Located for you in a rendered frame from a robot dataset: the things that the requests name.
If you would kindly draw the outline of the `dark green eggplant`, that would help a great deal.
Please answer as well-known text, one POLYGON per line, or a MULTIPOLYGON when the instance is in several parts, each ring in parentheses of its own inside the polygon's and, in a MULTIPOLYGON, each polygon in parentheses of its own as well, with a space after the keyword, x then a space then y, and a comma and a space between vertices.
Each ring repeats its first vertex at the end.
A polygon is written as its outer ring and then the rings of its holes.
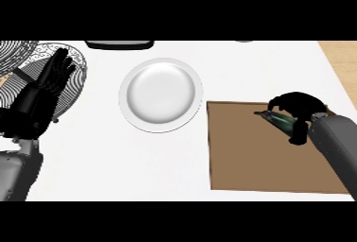
POLYGON ((256 112, 256 114, 260 115, 288 136, 294 136, 294 118, 272 111, 256 112))

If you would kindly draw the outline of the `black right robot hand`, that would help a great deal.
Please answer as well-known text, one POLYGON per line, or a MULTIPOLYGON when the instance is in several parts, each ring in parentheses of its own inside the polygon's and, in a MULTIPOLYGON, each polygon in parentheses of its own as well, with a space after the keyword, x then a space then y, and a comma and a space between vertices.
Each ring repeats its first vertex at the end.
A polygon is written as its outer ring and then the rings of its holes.
POLYGON ((301 92, 291 92, 278 96, 268 104, 272 111, 278 107, 296 118, 294 136, 290 139, 293 145, 301 146, 307 143, 309 124, 315 113, 327 112, 324 102, 312 95, 301 92))

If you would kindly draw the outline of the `white oval plate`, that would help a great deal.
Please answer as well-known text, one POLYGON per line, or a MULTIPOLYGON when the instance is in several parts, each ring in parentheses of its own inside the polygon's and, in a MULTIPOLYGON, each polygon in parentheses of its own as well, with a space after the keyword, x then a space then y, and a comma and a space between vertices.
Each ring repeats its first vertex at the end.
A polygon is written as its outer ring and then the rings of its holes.
POLYGON ((119 104, 129 123, 151 133, 181 129, 194 119, 204 99, 200 75, 173 58, 145 61, 129 72, 119 104))

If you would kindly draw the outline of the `brown flat tray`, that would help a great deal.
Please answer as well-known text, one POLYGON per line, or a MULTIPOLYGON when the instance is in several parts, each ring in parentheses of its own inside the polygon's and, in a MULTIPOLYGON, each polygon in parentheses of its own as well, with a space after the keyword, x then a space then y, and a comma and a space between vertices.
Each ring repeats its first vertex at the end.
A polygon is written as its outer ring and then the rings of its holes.
POLYGON ((210 174, 214 190, 344 194, 344 184, 313 144, 256 114, 265 103, 207 103, 210 174))

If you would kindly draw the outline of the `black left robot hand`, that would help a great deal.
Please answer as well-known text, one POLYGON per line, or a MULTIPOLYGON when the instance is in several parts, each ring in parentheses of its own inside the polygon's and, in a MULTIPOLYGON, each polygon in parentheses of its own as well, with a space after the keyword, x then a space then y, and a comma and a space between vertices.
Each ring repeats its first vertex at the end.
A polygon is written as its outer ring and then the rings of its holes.
POLYGON ((9 108, 0 108, 0 133, 6 138, 36 140, 48 130, 70 76, 76 71, 68 50, 60 48, 39 79, 23 88, 9 108))

